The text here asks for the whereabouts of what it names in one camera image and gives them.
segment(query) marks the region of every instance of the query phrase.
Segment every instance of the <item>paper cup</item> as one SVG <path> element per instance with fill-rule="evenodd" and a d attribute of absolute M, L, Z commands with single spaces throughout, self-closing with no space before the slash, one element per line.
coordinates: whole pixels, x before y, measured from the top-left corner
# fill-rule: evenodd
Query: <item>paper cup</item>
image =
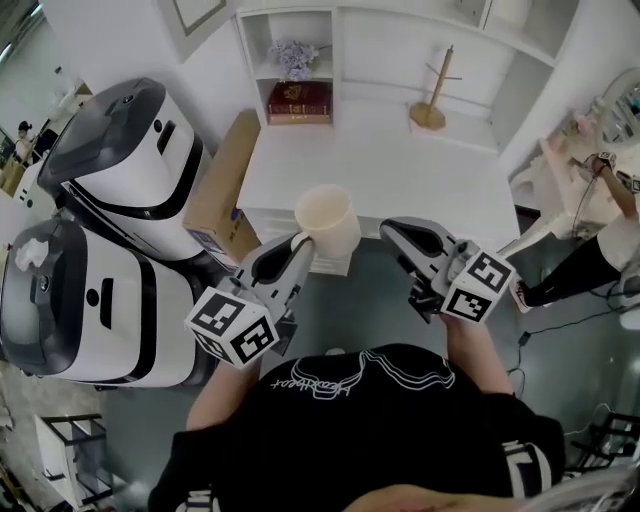
<path fill-rule="evenodd" d="M 358 247 L 360 223 L 351 197 L 342 187 L 318 185 L 307 190 L 298 199 L 294 214 L 321 258 L 344 258 Z"/>

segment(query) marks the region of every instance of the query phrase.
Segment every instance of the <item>white sneaker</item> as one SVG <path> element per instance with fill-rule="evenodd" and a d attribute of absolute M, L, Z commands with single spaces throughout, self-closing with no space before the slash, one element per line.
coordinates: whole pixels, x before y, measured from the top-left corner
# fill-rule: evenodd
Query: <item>white sneaker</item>
<path fill-rule="evenodd" d="M 511 292 L 513 300 L 516 301 L 516 306 L 518 306 L 520 313 L 526 314 L 531 311 L 532 308 L 527 306 L 526 302 L 524 301 L 524 290 L 522 289 L 523 284 L 523 281 L 514 279 L 509 283 L 509 291 Z"/>

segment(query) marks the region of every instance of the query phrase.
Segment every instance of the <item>person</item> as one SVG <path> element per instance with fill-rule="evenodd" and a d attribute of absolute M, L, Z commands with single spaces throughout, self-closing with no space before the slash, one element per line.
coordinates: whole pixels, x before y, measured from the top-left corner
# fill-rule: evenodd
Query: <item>person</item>
<path fill-rule="evenodd" d="M 564 437 L 513 387 L 483 325 L 441 315 L 448 360 L 410 345 L 220 362 L 150 512 L 512 512 L 560 481 Z"/>
<path fill-rule="evenodd" d="M 521 312 L 552 304 L 620 280 L 621 272 L 640 247 L 640 222 L 635 196 L 613 174 L 613 165 L 604 154 L 592 158 L 594 176 L 607 185 L 620 215 L 598 235 L 570 254 L 538 286 L 524 281 L 511 283 L 511 293 Z"/>
<path fill-rule="evenodd" d="M 29 150 L 31 149 L 31 143 L 33 142 L 33 137 L 29 137 L 29 130 L 33 128 L 27 121 L 22 121 L 18 125 L 18 140 L 16 140 L 16 155 L 19 158 L 19 161 L 25 165 L 25 167 L 31 165 L 33 163 L 33 156 L 27 155 L 29 154 Z"/>

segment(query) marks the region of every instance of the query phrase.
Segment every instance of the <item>robotic arm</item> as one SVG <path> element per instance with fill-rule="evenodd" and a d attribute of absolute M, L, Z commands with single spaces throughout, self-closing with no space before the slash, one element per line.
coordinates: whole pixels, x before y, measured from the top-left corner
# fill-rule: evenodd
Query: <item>robotic arm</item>
<path fill-rule="evenodd" d="M 441 311 L 484 322 L 515 273 L 504 258 L 457 240 L 436 222 L 387 219 L 380 236 L 413 277 L 409 304 L 427 323 Z M 269 348 L 284 354 L 297 327 L 291 305 L 314 255 L 303 233 L 262 245 L 233 276 L 205 291 L 187 326 L 207 352 L 240 368 Z"/>

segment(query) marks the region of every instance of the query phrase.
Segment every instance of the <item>wooden base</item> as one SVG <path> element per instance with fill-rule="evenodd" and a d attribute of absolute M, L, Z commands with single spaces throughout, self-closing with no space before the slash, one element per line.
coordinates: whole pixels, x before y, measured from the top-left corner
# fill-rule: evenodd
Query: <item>wooden base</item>
<path fill-rule="evenodd" d="M 437 108 L 426 103 L 416 103 L 411 106 L 409 115 L 418 126 L 429 130 L 442 130 L 447 125 L 447 119 Z"/>

